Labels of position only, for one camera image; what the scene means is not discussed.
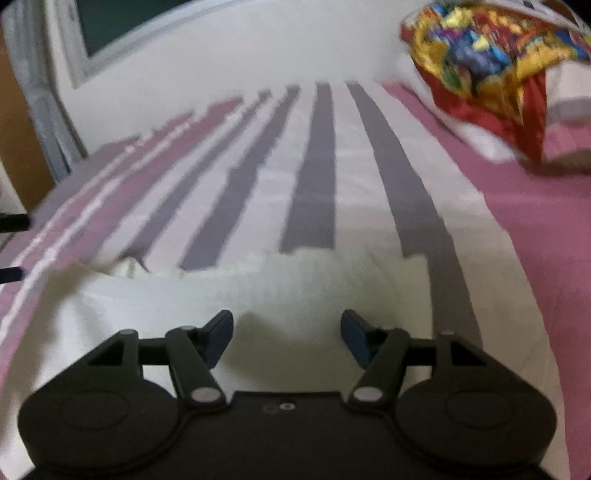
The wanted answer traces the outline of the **white garment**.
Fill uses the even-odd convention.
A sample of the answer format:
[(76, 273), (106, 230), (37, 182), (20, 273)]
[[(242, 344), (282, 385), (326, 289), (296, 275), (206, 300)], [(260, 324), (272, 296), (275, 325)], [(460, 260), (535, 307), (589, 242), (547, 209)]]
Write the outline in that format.
[(213, 372), (228, 394), (351, 391), (362, 371), (339, 333), (348, 309), (377, 327), (432, 334), (427, 260), (383, 249), (301, 249), (197, 272), (150, 273), (131, 259), (74, 264), (42, 277), (32, 307), (1, 392), (8, 479), (32, 466), (17, 432), (26, 397), (120, 330), (160, 337), (228, 310), (235, 333)]

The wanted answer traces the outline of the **brown wooden door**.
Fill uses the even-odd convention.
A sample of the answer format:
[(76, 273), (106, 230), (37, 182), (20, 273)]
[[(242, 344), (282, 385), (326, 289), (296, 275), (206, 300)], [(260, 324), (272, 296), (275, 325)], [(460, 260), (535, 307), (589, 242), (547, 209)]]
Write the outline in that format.
[(54, 180), (1, 35), (1, 210), (30, 212), (53, 187)]

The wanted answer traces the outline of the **colourful red yellow satin cloth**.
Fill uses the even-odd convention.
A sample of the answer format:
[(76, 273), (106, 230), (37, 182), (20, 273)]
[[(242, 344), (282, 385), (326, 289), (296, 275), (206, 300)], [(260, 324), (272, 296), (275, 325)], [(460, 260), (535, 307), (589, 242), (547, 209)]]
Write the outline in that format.
[(563, 1), (433, 1), (400, 26), (435, 103), (500, 137), (541, 168), (546, 71), (590, 65), (590, 25)]

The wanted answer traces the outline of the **pink purple striped bedsheet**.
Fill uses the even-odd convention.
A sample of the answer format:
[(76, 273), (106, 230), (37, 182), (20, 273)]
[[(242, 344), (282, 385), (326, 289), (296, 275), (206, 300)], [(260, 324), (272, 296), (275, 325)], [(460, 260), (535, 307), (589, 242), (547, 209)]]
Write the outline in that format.
[(290, 86), (103, 146), (1, 251), (1, 392), (41, 294), (74, 264), (197, 272), (301, 249), (425, 257), (432, 334), (546, 394), (543, 464), (590, 475), (590, 180), (492, 163), (396, 84)]

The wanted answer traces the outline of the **window with white frame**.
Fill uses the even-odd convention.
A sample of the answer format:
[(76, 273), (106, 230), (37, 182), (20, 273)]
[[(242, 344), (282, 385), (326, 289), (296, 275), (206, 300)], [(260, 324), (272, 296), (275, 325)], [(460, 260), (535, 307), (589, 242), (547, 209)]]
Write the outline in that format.
[(50, 1), (72, 86), (191, 20), (235, 1)]

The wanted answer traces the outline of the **pink white striped folded blanket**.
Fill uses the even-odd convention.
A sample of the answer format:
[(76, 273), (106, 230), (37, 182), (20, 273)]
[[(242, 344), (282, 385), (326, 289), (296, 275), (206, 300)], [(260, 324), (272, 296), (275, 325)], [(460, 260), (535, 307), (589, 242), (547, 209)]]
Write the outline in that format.
[(547, 114), (543, 160), (590, 171), (590, 65), (568, 60), (546, 71)]

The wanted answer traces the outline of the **grey curtain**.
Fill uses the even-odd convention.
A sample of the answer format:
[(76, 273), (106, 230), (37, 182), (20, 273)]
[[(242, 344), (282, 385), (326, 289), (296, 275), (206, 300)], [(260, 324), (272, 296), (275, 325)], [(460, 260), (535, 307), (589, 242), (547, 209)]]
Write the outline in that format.
[(43, 156), (53, 180), (59, 183), (85, 158), (85, 150), (54, 85), (44, 3), (8, 2), (2, 8), (1, 25)]

